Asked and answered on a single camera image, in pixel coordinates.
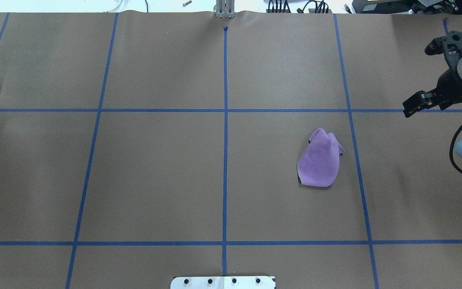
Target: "white mounting plate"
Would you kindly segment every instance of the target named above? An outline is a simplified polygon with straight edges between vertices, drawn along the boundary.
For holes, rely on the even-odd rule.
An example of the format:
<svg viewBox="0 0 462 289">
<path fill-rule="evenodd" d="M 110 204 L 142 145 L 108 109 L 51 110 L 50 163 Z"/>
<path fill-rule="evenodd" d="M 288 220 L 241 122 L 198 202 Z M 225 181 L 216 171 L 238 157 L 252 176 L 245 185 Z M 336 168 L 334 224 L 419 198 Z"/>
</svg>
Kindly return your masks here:
<svg viewBox="0 0 462 289">
<path fill-rule="evenodd" d="M 275 289 L 275 280 L 271 276 L 176 277 L 170 283 L 170 289 Z"/>
</svg>

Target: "purple cloth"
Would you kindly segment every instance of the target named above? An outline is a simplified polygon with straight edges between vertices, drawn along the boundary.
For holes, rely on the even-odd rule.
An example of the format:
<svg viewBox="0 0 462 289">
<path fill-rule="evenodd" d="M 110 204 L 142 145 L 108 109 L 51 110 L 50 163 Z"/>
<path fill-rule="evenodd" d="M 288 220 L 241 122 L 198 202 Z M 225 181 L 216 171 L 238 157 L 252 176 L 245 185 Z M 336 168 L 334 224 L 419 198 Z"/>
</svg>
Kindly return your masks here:
<svg viewBox="0 0 462 289">
<path fill-rule="evenodd" d="M 303 185 L 328 187 L 334 183 L 340 168 L 343 147 L 332 133 L 323 128 L 315 130 L 310 145 L 297 163 L 297 173 Z"/>
</svg>

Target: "metal bracket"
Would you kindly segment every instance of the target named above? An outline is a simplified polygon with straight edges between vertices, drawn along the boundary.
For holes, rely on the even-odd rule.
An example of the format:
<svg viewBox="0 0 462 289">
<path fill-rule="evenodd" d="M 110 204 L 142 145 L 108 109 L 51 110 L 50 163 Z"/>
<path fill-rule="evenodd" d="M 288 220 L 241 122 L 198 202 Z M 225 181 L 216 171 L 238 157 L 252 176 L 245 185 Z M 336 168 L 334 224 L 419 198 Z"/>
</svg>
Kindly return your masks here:
<svg viewBox="0 0 462 289">
<path fill-rule="evenodd" d="M 274 276 L 175 277 L 170 289 L 276 289 Z"/>
<path fill-rule="evenodd" d="M 217 0 L 213 9 L 217 18 L 235 18 L 235 0 Z"/>
</svg>

